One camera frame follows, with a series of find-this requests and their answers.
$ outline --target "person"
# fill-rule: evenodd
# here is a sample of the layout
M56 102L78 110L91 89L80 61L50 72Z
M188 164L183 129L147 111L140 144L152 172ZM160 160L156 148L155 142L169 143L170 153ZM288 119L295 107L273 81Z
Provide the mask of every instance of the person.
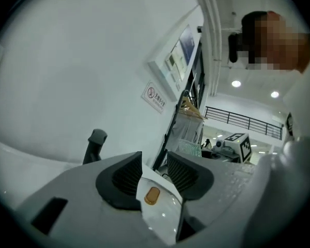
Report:
M253 11L242 18L242 50L250 64L268 69L297 71L299 78L284 96L292 126L286 141L310 136L310 32L296 33L273 11Z
M210 139L206 139L206 145L205 145L205 148L207 149L211 149L211 143L210 143Z

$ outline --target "black hair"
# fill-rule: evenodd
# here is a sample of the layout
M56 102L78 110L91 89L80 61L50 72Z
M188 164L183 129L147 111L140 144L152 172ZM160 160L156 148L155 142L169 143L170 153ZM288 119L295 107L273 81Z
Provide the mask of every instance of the black hair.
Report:
M267 15L265 11L254 11L245 15L241 20L242 45L245 46L248 51L255 47L255 22L265 15Z
M238 60L237 51L248 51L249 63L255 63L259 52L259 45L255 43L255 22L266 15L266 11L253 11L245 15L241 20L242 33L232 33L228 37L229 60L232 63Z

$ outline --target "ceiling light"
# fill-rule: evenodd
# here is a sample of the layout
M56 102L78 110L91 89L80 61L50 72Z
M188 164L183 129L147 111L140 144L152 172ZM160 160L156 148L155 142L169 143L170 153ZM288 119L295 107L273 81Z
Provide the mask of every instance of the ceiling light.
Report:
M274 92L271 93L271 96L272 96L273 98L277 98L277 97L279 96L279 93L276 92L276 91L274 91Z
M233 81L232 86L239 87L241 85L240 81Z

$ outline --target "ceiling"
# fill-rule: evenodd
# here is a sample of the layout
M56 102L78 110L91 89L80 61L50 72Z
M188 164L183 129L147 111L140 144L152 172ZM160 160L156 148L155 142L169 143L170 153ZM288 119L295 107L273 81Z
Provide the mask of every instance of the ceiling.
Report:
M297 71L284 72L271 70L267 65L246 69L246 58L239 57L235 63L228 63L228 36L241 30L241 19L247 13L255 10L269 11L282 15L287 25L297 32L306 30L304 23L290 0L216 0L222 26L222 67L218 92L252 99L254 101L285 111L283 96L299 78ZM241 82L239 88L231 86L232 81ZM280 96L271 98L271 93L278 91Z
M210 126L204 126L203 128L203 137L209 138L212 145L214 145L214 141L217 139L218 135L223 135L223 137L230 136L233 133L223 131L214 127ZM264 151L265 153L268 153L271 149L271 145L263 142L256 141L254 139L250 139L251 145L257 145L257 147L252 147L253 152L259 152ZM275 148L274 152L278 152L280 149Z

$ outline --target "black slot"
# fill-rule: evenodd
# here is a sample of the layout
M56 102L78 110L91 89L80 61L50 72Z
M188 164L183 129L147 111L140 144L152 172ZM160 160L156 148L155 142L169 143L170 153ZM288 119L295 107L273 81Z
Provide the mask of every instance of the black slot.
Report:
M68 201L64 198L53 197L33 219L31 224L43 234L48 235L67 203Z
M197 218L192 217L188 214L188 211L185 207L185 202L183 202L180 212L176 242L187 239L188 237L203 230L204 228L204 225Z

